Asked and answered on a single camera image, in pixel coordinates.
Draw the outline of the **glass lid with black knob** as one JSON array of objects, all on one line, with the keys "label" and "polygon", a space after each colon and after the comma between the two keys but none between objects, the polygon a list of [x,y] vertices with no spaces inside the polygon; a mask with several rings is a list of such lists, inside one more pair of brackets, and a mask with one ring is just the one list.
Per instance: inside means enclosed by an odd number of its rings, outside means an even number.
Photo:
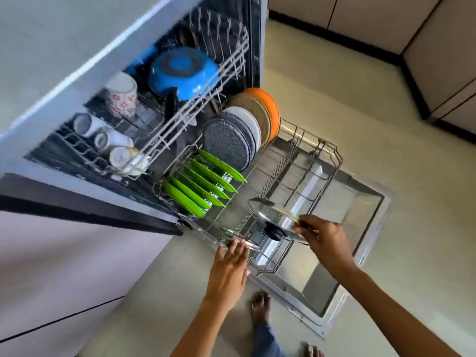
[{"label": "glass lid with black knob", "polygon": [[286,206],[277,205],[265,197],[255,197],[247,201],[247,206],[254,217],[265,223],[265,234],[273,240],[288,240],[309,245],[308,241],[295,232],[294,224],[300,224],[303,228],[311,230],[311,226],[299,220],[298,212],[310,204],[305,197],[291,197]]}]

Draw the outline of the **person's right foot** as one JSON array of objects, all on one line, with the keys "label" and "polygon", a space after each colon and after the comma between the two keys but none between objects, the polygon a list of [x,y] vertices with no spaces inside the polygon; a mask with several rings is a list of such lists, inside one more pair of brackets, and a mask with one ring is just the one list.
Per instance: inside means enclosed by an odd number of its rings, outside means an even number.
[{"label": "person's right foot", "polygon": [[301,343],[301,354],[299,357],[325,357],[324,352],[317,346],[307,342]]}]

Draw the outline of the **row of green plates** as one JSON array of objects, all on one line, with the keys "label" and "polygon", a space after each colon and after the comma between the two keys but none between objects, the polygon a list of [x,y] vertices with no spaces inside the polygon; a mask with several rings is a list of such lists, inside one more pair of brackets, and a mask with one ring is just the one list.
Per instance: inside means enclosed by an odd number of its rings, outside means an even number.
[{"label": "row of green plates", "polygon": [[235,168],[199,149],[165,179],[160,191],[193,217],[204,217],[212,208],[224,209],[246,178]]}]

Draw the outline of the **person's left hand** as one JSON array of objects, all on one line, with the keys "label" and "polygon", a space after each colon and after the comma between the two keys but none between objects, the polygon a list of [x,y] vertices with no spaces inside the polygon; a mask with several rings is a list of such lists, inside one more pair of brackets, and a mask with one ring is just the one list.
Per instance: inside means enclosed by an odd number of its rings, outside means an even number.
[{"label": "person's left hand", "polygon": [[205,296],[230,297],[232,294],[242,295],[247,278],[243,278],[243,271],[247,268],[249,247],[243,243],[243,252],[240,259],[232,259],[232,244],[224,251],[225,261],[217,265],[217,252],[211,266]]}]

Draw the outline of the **blue frying pan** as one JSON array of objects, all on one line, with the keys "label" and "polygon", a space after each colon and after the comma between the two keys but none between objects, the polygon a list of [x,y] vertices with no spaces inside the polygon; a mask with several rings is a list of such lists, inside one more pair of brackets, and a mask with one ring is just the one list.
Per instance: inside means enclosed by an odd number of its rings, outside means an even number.
[{"label": "blue frying pan", "polygon": [[180,102],[203,96],[219,80],[218,65],[205,53],[178,47],[158,55],[151,63],[147,86],[165,98],[164,116],[170,120]]}]

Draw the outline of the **white cup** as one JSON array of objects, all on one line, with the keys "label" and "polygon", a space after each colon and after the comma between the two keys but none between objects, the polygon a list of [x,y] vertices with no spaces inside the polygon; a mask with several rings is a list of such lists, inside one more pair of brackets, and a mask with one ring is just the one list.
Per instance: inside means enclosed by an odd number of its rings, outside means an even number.
[{"label": "white cup", "polygon": [[132,138],[112,128],[105,128],[94,137],[94,146],[100,154],[107,154],[116,147],[134,148]]},{"label": "white cup", "polygon": [[90,138],[108,124],[90,113],[76,113],[73,119],[73,131],[80,137]]},{"label": "white cup", "polygon": [[150,156],[141,153],[136,148],[118,146],[109,154],[109,162],[115,173],[123,176],[139,176],[150,166]]}]

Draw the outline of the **person's foot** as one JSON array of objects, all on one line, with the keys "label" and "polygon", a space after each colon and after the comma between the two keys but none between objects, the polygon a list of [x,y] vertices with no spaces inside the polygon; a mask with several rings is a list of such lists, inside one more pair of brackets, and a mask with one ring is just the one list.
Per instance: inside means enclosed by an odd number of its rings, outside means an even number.
[{"label": "person's foot", "polygon": [[324,352],[317,346],[307,342],[301,343],[301,354],[299,357],[325,357]]},{"label": "person's foot", "polygon": [[251,319],[254,328],[269,322],[271,297],[265,291],[255,294],[251,302]]}]

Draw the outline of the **dishwasher body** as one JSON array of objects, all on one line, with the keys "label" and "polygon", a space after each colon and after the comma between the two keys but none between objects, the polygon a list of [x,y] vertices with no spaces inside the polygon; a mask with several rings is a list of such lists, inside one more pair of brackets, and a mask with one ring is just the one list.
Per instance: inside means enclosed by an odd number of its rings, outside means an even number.
[{"label": "dishwasher body", "polygon": [[260,86],[268,0],[0,0],[0,180],[22,177],[156,217],[166,234],[178,232],[172,223],[192,229],[153,192],[180,152],[137,180],[114,179],[65,162],[53,134],[197,7],[245,24],[246,75],[199,114],[179,148],[202,133],[212,107]]}]

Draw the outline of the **person's left foot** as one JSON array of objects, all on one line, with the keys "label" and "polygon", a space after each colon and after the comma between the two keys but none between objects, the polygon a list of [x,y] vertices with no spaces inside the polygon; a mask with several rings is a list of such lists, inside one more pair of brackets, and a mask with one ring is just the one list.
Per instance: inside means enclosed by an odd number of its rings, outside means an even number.
[{"label": "person's left foot", "polygon": [[265,291],[255,294],[251,302],[251,319],[254,328],[269,322],[271,297]]}]

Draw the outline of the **person's blue jeans leg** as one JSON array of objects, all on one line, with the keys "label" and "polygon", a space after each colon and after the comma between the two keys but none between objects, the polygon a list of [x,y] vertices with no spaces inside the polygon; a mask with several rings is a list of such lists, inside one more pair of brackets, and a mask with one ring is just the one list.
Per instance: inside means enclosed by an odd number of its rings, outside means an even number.
[{"label": "person's blue jeans leg", "polygon": [[271,326],[266,320],[262,320],[253,327],[251,357],[284,357]]}]

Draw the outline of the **blue pot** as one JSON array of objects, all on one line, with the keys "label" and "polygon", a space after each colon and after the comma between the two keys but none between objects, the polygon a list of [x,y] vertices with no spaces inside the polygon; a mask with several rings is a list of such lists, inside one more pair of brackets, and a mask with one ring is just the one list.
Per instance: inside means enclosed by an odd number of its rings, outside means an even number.
[{"label": "blue pot", "polygon": [[139,73],[139,69],[144,68],[156,55],[158,52],[158,47],[153,44],[145,51],[143,51],[133,62],[128,65],[123,72],[131,76],[136,76]]}]

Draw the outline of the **light grey plate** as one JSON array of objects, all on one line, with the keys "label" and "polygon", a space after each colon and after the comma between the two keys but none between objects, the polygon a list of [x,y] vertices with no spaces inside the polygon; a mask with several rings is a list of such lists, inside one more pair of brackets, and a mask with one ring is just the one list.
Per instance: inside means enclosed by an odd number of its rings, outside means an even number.
[{"label": "light grey plate", "polygon": [[261,130],[256,118],[248,110],[243,107],[231,106],[224,109],[225,112],[229,112],[238,117],[244,122],[251,131],[254,141],[256,143],[256,151],[261,147]]}]

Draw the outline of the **dark grey speckled plate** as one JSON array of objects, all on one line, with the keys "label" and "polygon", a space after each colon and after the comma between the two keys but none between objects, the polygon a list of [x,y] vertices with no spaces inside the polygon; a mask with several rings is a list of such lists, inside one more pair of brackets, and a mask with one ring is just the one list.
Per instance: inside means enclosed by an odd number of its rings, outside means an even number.
[{"label": "dark grey speckled plate", "polygon": [[243,133],[231,122],[211,119],[203,130],[204,149],[236,171],[245,170],[251,162],[251,148]]},{"label": "dark grey speckled plate", "polygon": [[222,115],[222,118],[224,120],[227,120],[227,121],[231,122],[233,125],[235,125],[240,130],[240,132],[243,134],[243,136],[245,137],[245,140],[247,141],[248,148],[249,148],[249,162],[248,162],[248,164],[251,164],[251,162],[253,161],[253,159],[256,156],[256,153],[257,153],[258,149],[257,149],[256,141],[253,137],[253,133],[251,132],[250,128],[246,125],[245,122],[243,122],[239,117],[237,117],[233,113],[223,111],[221,113],[221,115]]}]

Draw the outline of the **person's right hand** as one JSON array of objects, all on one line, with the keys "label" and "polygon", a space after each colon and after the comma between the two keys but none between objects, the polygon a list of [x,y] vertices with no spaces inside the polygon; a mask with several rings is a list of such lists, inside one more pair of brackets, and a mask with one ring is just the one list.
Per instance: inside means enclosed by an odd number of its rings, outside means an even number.
[{"label": "person's right hand", "polygon": [[342,226],[314,215],[301,215],[299,220],[314,228],[315,239],[306,239],[310,249],[330,275],[344,285],[358,267]]}]

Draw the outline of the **floral print cup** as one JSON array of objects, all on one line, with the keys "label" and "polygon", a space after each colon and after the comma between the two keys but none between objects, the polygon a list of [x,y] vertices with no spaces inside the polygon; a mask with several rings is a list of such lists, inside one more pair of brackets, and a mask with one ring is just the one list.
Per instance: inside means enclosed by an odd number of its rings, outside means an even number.
[{"label": "floral print cup", "polygon": [[125,72],[118,72],[105,85],[108,111],[116,118],[131,119],[136,114],[138,84]]}]

